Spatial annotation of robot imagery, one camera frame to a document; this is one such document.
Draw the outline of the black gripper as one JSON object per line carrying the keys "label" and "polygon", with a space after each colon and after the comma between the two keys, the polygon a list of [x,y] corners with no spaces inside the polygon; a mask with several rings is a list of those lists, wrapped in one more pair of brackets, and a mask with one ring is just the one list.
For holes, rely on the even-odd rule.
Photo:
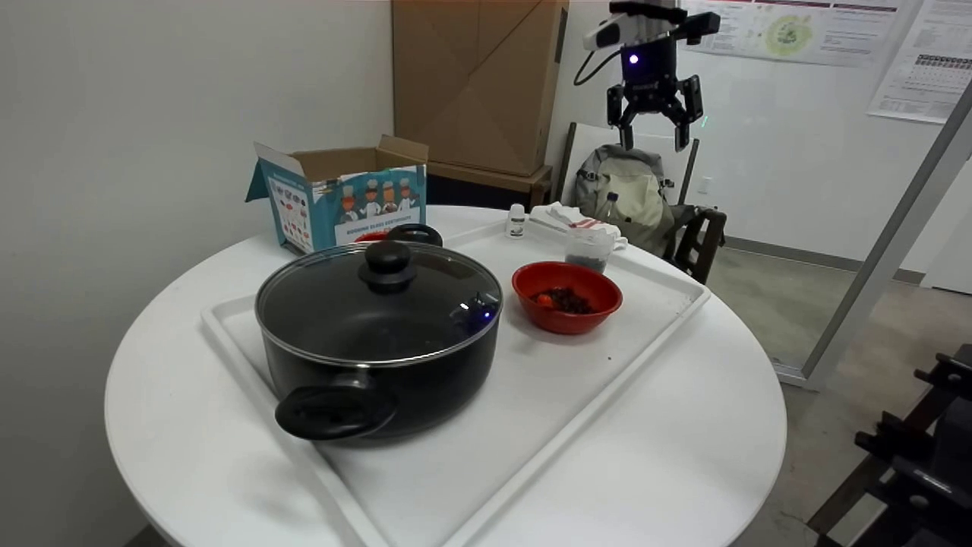
{"label": "black gripper", "polygon": [[[611,0],[620,3],[679,9],[677,0]],[[620,132],[620,147],[636,147],[633,121],[637,113],[670,113],[673,149],[688,147],[688,129],[700,119],[700,80],[677,76],[677,43],[620,45],[622,87],[608,89],[608,121]]]}

